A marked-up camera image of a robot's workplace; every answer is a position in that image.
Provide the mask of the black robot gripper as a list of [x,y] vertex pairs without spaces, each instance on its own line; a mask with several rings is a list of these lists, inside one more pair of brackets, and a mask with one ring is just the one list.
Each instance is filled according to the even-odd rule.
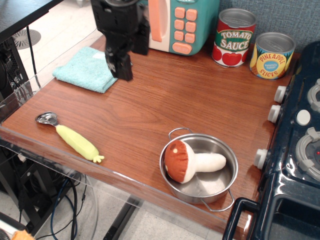
[[114,78],[131,81],[133,73],[127,53],[147,55],[149,51],[146,5],[139,0],[92,0],[91,6],[97,29],[106,38],[108,69]]

